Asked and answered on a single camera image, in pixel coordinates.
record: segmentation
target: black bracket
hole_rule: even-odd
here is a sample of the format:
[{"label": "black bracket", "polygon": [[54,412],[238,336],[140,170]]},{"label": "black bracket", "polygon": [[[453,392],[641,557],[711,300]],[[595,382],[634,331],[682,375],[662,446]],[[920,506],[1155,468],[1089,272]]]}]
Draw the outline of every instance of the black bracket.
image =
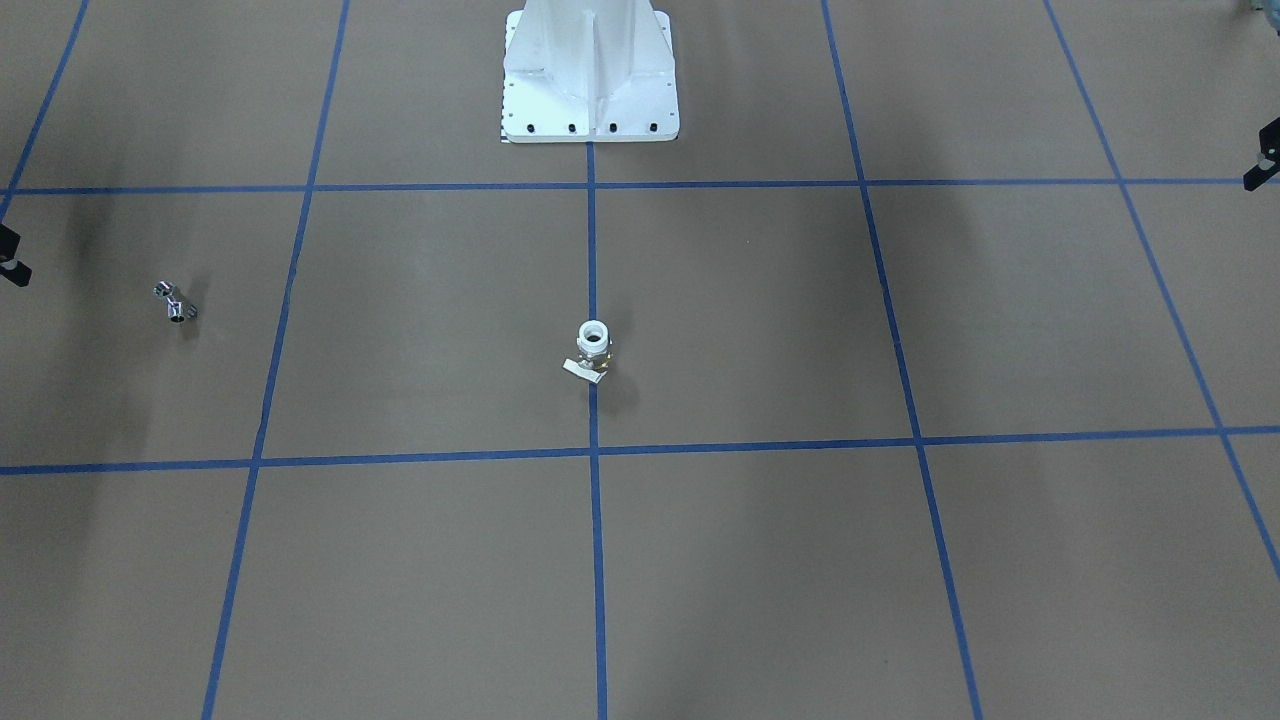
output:
[{"label": "black bracket", "polygon": [[0,277],[18,287],[27,287],[31,283],[31,268],[14,260],[20,240],[22,236],[0,225]]},{"label": "black bracket", "polygon": [[1258,131],[1258,164],[1244,173],[1244,190],[1253,192],[1280,173],[1280,118]]}]

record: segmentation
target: blue tape line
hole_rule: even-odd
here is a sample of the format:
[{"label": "blue tape line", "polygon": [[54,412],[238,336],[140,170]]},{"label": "blue tape line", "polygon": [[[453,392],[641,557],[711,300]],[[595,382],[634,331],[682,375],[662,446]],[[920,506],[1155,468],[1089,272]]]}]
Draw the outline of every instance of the blue tape line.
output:
[{"label": "blue tape line", "polygon": [[858,129],[854,124],[852,104],[849,101],[847,85],[845,82],[844,64],[840,60],[840,49],[836,44],[836,31],[831,20],[831,5],[822,0],[823,23],[827,26],[827,44],[831,47],[831,61],[836,70],[836,85],[840,88],[840,104],[845,111],[845,126],[849,132],[849,147],[854,155],[854,168],[858,172],[859,192],[863,199],[863,211],[867,215],[867,231],[870,236],[872,252],[876,256],[876,274],[879,277],[881,293],[884,301],[884,315],[888,319],[890,334],[893,338],[893,354],[897,357],[899,378],[902,383],[902,396],[906,401],[906,414],[911,424],[911,439],[915,446],[916,460],[920,465],[920,479],[924,484],[924,496],[929,505],[929,520],[933,525],[933,541],[937,546],[938,564],[942,569],[942,580],[946,585],[947,603],[951,607],[951,623],[955,628],[956,647],[960,652],[960,662],[964,666],[965,685],[969,691],[969,705],[974,720],[982,720],[982,700],[978,694],[978,680],[974,675],[973,661],[969,655],[969,639],[965,633],[964,615],[960,610],[960,600],[956,594],[955,579],[951,571],[951,555],[947,551],[946,533],[942,527],[942,515],[938,510],[937,497],[933,492],[933,474],[929,470],[929,459],[924,450],[920,433],[920,420],[915,409],[915,395],[911,391],[911,378],[908,373],[906,355],[902,352],[902,338],[899,332],[897,314],[893,310],[893,295],[890,291],[888,273],[884,269],[884,256],[881,251],[879,232],[876,227],[876,213],[872,208],[870,191],[867,184],[867,174],[863,168],[863,155],[858,143]]},{"label": "blue tape line", "polygon": [[316,192],[448,192],[472,190],[586,190],[584,182],[389,182],[317,184]]},{"label": "blue tape line", "polygon": [[[596,190],[733,190],[787,187],[1009,187],[1009,186],[1114,186],[1115,178],[904,178],[847,181],[687,181],[687,182],[596,182]],[[1238,178],[1125,178],[1125,184],[1215,186],[1239,184]],[[511,190],[586,190],[585,182],[490,182],[490,183],[326,183],[315,192],[458,192]],[[1280,187],[1267,184],[1266,187]],[[19,187],[24,195],[215,195],[255,192],[306,192],[306,184],[192,184],[140,187]],[[0,195],[9,195],[8,190]]]},{"label": "blue tape line", "polygon": [[609,717],[609,670],[604,612],[604,520],[600,509],[600,425],[599,388],[588,389],[591,436],[591,559],[595,583],[595,712],[596,720]]},{"label": "blue tape line", "polygon": [[78,473],[155,473],[160,470],[244,470],[251,460],[159,460],[152,462],[84,462],[67,465],[12,465],[0,468],[5,475],[69,475]]},{"label": "blue tape line", "polygon": [[27,143],[22,146],[22,155],[18,158],[18,167],[13,169],[13,177],[9,178],[9,191],[4,200],[0,201],[0,220],[9,213],[9,205],[13,202],[14,190],[17,190],[18,183],[22,182],[22,174],[27,170],[27,163],[31,160],[31,151],[36,147],[36,138],[40,136],[40,128],[45,126],[45,117],[49,115],[49,106],[54,102],[54,95],[58,94],[58,86],[63,82],[63,73],[67,70],[67,63],[72,59],[72,50],[76,49],[76,41],[79,38],[81,26],[84,24],[84,13],[88,12],[88,0],[81,0],[79,10],[76,13],[76,22],[72,23],[72,32],[67,37],[67,46],[63,47],[63,56],[58,60],[58,69],[54,70],[54,78],[49,83],[49,90],[45,92],[45,100],[40,104],[40,111],[36,113],[36,122],[31,126],[31,132],[27,133]]},{"label": "blue tape line", "polygon": [[948,445],[1015,445],[1034,442],[1083,442],[1119,439],[1160,439],[1184,437],[1216,437],[1215,428],[1166,428],[1149,430],[1102,430],[1078,433],[1010,433],[995,436],[941,436],[920,438],[925,446]]},{"label": "blue tape line", "polygon": [[253,509],[253,493],[257,492],[257,468],[250,468],[244,483],[244,498],[241,501],[239,523],[236,527],[236,546],[232,550],[230,570],[227,575],[227,592],[223,594],[223,612],[218,619],[218,637],[214,639],[214,660],[209,665],[209,684],[205,687],[205,703],[201,720],[211,720],[214,703],[218,700],[218,682],[223,674],[223,659],[227,656],[227,635],[232,628],[232,609],[236,606],[236,589],[239,587],[239,569],[244,561],[244,539],[248,537],[248,518]]},{"label": "blue tape line", "polygon": [[305,192],[305,184],[189,184],[172,187],[26,187],[14,195],[221,195],[236,192]]},{"label": "blue tape line", "polygon": [[1213,401],[1213,395],[1210,392],[1208,380],[1206,380],[1199,360],[1196,357],[1196,350],[1192,347],[1187,327],[1183,324],[1183,319],[1178,314],[1178,306],[1174,302],[1174,296],[1169,291],[1169,284],[1165,282],[1165,274],[1160,269],[1160,263],[1156,260],[1156,252],[1151,246],[1151,240],[1147,237],[1147,229],[1143,227],[1142,218],[1138,215],[1138,208],[1133,201],[1133,195],[1129,192],[1128,181],[1125,181],[1124,174],[1120,172],[1120,164],[1116,161],[1115,152],[1111,150],[1111,141],[1107,140],[1107,133],[1102,129],[1102,120],[1098,118],[1093,100],[1089,97],[1089,91],[1084,87],[1084,77],[1080,74],[1080,68],[1075,61],[1075,55],[1071,54],[1071,47],[1066,41],[1066,33],[1062,32],[1062,24],[1057,19],[1057,13],[1053,12],[1053,4],[1050,0],[1042,1],[1044,4],[1044,12],[1048,13],[1050,22],[1053,24],[1053,32],[1057,35],[1057,41],[1062,47],[1062,54],[1066,56],[1066,63],[1071,68],[1071,76],[1075,78],[1075,86],[1080,92],[1080,97],[1084,100],[1085,109],[1089,111],[1089,118],[1093,120],[1093,128],[1098,133],[1098,141],[1102,142],[1102,150],[1107,156],[1107,163],[1111,164],[1111,172],[1115,174],[1116,181],[1119,181],[1120,193],[1124,196],[1125,206],[1129,209],[1129,218],[1133,220],[1134,229],[1138,231],[1138,240],[1142,242],[1142,250],[1147,255],[1147,263],[1151,265],[1151,272],[1156,277],[1156,284],[1160,287],[1160,296],[1164,299],[1165,307],[1169,310],[1169,316],[1172,319],[1174,328],[1178,331],[1178,340],[1183,345],[1183,351],[1187,354],[1188,363],[1190,363],[1192,373],[1196,375],[1196,383],[1199,386],[1201,395],[1204,398],[1204,406],[1208,409],[1208,414],[1213,419],[1213,427],[1221,438],[1222,450],[1226,452],[1226,457],[1231,464],[1231,471],[1235,473],[1235,482],[1240,486],[1240,493],[1244,495],[1244,501],[1249,507],[1249,514],[1253,516],[1253,524],[1258,530],[1258,537],[1262,539],[1262,546],[1266,548],[1267,556],[1271,560],[1271,569],[1275,573],[1276,579],[1280,579],[1280,553],[1276,552],[1275,542],[1271,539],[1271,532],[1267,529],[1262,512],[1258,511],[1257,501],[1253,497],[1253,489],[1249,487],[1249,480],[1244,475],[1244,469],[1240,468],[1240,462],[1235,456],[1235,448],[1231,446],[1230,433],[1226,432],[1217,404]]},{"label": "blue tape line", "polygon": [[618,455],[685,455],[700,452],[782,452],[803,450],[863,450],[874,447],[911,447],[913,438],[813,439],[776,442],[707,442],[687,445],[618,445],[600,448],[603,456]]},{"label": "blue tape line", "polygon": [[325,468],[330,465],[398,465],[408,462],[474,462],[484,460],[539,460],[545,457],[586,457],[586,447],[538,450],[476,450],[461,452],[403,452],[385,455],[335,455],[314,457],[264,457],[262,468]]},{"label": "blue tape line", "polygon": [[868,187],[1007,187],[1023,184],[1115,184],[1112,178],[924,178],[869,179]]},{"label": "blue tape line", "polygon": [[1125,184],[1230,184],[1239,186],[1240,178],[1124,178]]},{"label": "blue tape line", "polygon": [[[595,299],[595,143],[586,143],[586,314],[596,316]],[[591,559],[595,584],[595,715],[609,717],[609,671],[604,614],[604,521],[600,510],[599,387],[588,386],[588,445],[591,469]]]},{"label": "blue tape line", "polygon": [[1224,428],[1229,436],[1274,436],[1280,434],[1280,425],[1247,425],[1238,428]]},{"label": "blue tape line", "polygon": [[602,182],[600,190],[730,190],[756,187],[858,187],[855,179],[831,181],[671,181]]},{"label": "blue tape line", "polygon": [[218,639],[214,643],[214,659],[209,669],[209,685],[205,691],[205,706],[201,720],[211,720],[214,716],[214,703],[218,700],[218,682],[221,676],[223,657],[227,652],[227,634],[230,630],[232,610],[236,606],[236,589],[239,583],[241,562],[244,557],[244,539],[248,534],[250,516],[253,511],[253,493],[257,487],[257,474],[262,460],[262,448],[266,445],[266,429],[271,419],[271,402],[275,396],[275,379],[279,374],[280,355],[284,350],[284,334],[289,324],[289,300],[293,293],[293,282],[298,273],[298,258],[302,255],[302,241],[306,237],[307,219],[311,213],[311,199],[316,174],[320,170],[320,152],[324,146],[325,127],[329,122],[329,105],[333,102],[333,90],[338,81],[338,64],[342,59],[342,42],[347,33],[347,17],[351,12],[351,0],[343,0],[342,13],[338,17],[338,32],[334,36],[333,55],[329,59],[329,77],[325,85],[324,101],[320,105],[320,119],[316,123],[315,145],[311,150],[311,168],[307,172],[307,190],[302,197],[302,209],[298,214],[298,228],[293,238],[293,252],[289,258],[289,273],[284,282],[284,297],[280,301],[280,318],[275,328],[275,343],[271,348],[271,365],[268,369],[266,388],[262,391],[262,416],[257,428],[257,437],[253,441],[253,465],[248,471],[248,480],[244,486],[244,503],[241,507],[239,528],[236,534],[236,550],[232,553],[232,566],[227,578],[227,596],[223,600],[223,614],[218,624]]},{"label": "blue tape line", "polygon": [[[1280,425],[1242,425],[1224,428],[1230,436],[1275,436]],[[922,437],[924,446],[1021,445],[1038,442],[1106,442],[1125,439],[1169,439],[1216,437],[1216,428],[1164,428],[1140,430],[1085,430],[1062,433],[1010,433],[991,436]],[[813,439],[765,442],[712,442],[685,445],[618,445],[596,448],[600,456],[685,455],[733,452],[783,452],[820,450],[868,450],[877,447],[913,447],[915,438]],[[452,452],[399,452],[381,455],[333,455],[298,457],[264,457],[243,460],[160,460],[142,462],[90,462],[79,465],[10,465],[0,466],[5,475],[63,475],[76,473],[146,473],[157,470],[243,470],[260,468],[324,468],[328,465],[392,465],[415,462],[471,462],[486,460],[540,460],[549,457],[589,457],[590,447],[547,447],[532,450],[475,450]]]}]

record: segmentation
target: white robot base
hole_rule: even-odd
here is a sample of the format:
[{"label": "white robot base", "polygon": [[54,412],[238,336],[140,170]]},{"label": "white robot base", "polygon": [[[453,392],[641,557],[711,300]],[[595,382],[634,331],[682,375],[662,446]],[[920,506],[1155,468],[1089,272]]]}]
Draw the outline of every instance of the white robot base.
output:
[{"label": "white robot base", "polygon": [[503,142],[680,135],[671,18],[649,0],[529,0],[506,36]]}]

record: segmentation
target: white pipe fitting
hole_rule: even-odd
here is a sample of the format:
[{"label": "white pipe fitting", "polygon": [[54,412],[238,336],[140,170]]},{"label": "white pipe fitting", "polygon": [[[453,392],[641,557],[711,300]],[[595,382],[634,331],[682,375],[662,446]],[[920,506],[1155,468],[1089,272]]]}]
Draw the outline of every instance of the white pipe fitting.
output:
[{"label": "white pipe fitting", "polygon": [[613,360],[609,328],[599,320],[588,320],[577,328],[579,359],[564,360],[564,369],[584,380],[595,384],[609,372]]},{"label": "white pipe fitting", "polygon": [[609,354],[609,328],[599,320],[588,320],[577,328],[577,351],[584,360]]}]

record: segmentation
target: metal pipe fitting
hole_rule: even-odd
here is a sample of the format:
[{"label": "metal pipe fitting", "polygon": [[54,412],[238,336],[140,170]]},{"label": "metal pipe fitting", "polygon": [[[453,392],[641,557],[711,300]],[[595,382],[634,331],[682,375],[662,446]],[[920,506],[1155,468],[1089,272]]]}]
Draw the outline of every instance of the metal pipe fitting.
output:
[{"label": "metal pipe fitting", "polygon": [[165,313],[169,315],[170,323],[186,323],[187,320],[195,320],[196,315],[200,313],[195,304],[183,297],[178,286],[170,282],[157,282],[151,292],[160,300],[164,300]]}]

